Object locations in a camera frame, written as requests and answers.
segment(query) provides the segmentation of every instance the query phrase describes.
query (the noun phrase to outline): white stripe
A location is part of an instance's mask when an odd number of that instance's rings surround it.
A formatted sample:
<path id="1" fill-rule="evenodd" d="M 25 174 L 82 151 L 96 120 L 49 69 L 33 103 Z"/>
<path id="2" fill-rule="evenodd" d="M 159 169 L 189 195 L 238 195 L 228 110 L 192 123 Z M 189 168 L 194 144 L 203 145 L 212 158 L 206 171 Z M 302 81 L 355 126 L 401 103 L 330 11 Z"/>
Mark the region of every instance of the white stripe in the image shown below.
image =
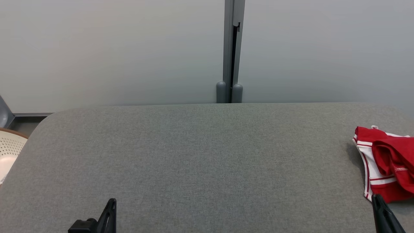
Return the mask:
<path id="1" fill-rule="evenodd" d="M 388 136 L 393 136 L 393 137 L 406 137 L 406 138 L 409 138 L 410 136 L 409 135 L 406 135 L 406 136 L 400 136 L 400 135 L 397 135 L 397 134 L 393 134 L 393 133 L 386 133 Z"/>
<path id="2" fill-rule="evenodd" d="M 371 185 L 370 185 L 369 177 L 368 177 L 368 173 L 369 173 L 368 164 L 365 162 L 365 159 L 366 158 L 364 158 L 364 155 L 362 154 L 362 152 L 359 150 L 358 146 L 356 145 L 356 141 L 354 139 L 352 139 L 352 141 L 355 143 L 355 146 L 356 146 L 359 154 L 361 155 L 362 162 L 363 162 L 364 169 L 365 169 L 365 182 L 364 182 L 365 183 L 365 188 L 363 190 L 363 192 L 364 192 L 364 195 L 363 196 L 364 197 L 367 197 L 368 200 L 371 201 L 372 190 L 371 190 Z"/>
<path id="3" fill-rule="evenodd" d="M 361 144 L 361 145 L 372 146 L 372 142 L 367 142 L 367 141 L 358 141 L 357 143 L 358 143 L 358 144 Z"/>
<path id="4" fill-rule="evenodd" d="M 388 183 L 392 183 L 396 181 L 397 179 L 393 177 L 393 178 L 385 179 L 385 180 L 371 180 L 370 183 L 371 185 L 377 185 L 377 184 L 388 184 Z"/>
<path id="5" fill-rule="evenodd" d="M 371 146 L 362 146 L 362 145 L 357 145 L 356 146 L 359 150 L 361 150 L 362 148 L 367 148 L 367 149 L 372 149 L 372 147 Z"/>
<path id="6" fill-rule="evenodd" d="M 373 176 L 371 176 L 369 179 L 371 180 L 371 179 L 378 179 L 378 178 L 393 178 L 393 177 L 395 177 L 395 175 L 394 174 L 392 174 L 392 175 L 381 175 L 381 176 L 379 176 L 379 177 L 373 177 Z"/>

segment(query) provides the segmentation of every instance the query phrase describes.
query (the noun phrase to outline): gray metal bracket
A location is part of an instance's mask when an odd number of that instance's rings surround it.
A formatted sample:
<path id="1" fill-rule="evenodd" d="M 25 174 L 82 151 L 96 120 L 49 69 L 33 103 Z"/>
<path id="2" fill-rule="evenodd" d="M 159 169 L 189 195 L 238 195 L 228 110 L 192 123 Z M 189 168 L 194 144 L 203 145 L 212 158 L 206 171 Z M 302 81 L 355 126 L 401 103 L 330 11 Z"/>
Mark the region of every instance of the gray metal bracket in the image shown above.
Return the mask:
<path id="1" fill-rule="evenodd" d="M 226 103 L 230 102 L 233 52 L 233 6 L 234 0 L 224 1 L 224 47 L 223 47 L 223 82 L 226 86 Z"/>
<path id="2" fill-rule="evenodd" d="M 232 103 L 241 103 L 243 86 L 238 83 L 238 68 L 240 65 L 241 37 L 243 33 L 245 0 L 234 0 L 233 6 L 233 26 L 237 27 L 236 45 L 234 47 L 234 68 L 233 68 L 233 87 L 231 94 Z"/>

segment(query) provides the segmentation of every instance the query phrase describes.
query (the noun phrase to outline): gray fabric table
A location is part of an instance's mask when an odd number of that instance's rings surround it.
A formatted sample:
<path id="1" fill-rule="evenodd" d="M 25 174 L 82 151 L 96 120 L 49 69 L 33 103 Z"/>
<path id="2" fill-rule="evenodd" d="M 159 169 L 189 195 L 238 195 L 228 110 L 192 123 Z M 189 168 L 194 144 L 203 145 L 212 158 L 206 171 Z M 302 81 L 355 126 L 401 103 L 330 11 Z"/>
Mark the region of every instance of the gray fabric table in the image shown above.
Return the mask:
<path id="1" fill-rule="evenodd" d="M 0 231 L 67 232 L 114 197 L 119 233 L 375 232 L 354 129 L 414 135 L 413 122 L 359 103 L 56 113 L 0 187 Z M 391 208 L 413 232 L 414 202 Z"/>

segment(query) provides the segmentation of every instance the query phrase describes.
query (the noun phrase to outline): red cloth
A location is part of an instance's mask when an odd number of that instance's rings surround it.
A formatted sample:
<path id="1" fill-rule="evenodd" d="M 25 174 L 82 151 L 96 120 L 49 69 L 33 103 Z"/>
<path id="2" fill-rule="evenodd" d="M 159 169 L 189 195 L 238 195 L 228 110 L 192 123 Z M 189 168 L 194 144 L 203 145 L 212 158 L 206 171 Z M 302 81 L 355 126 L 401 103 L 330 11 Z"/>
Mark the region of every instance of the red cloth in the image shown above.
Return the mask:
<path id="1" fill-rule="evenodd" d="M 386 140 L 392 140 L 394 143 L 407 137 L 390 136 L 381 130 L 364 127 L 357 127 L 355 135 L 354 141 L 366 166 L 366 197 L 371 200 L 370 191 L 372 191 L 372 194 L 380 194 L 386 203 L 414 197 L 414 192 L 406 190 L 401 185 L 400 180 L 398 180 L 398 177 L 401 176 L 394 176 L 394 170 L 391 169 L 393 166 L 391 166 L 390 152 L 385 150 L 383 143 L 381 143 Z M 375 155 L 380 157 L 380 161 L 377 162 Z"/>
<path id="2" fill-rule="evenodd" d="M 388 136 L 374 141 L 372 152 L 381 174 L 394 174 L 405 190 L 414 193 L 414 138 Z"/>

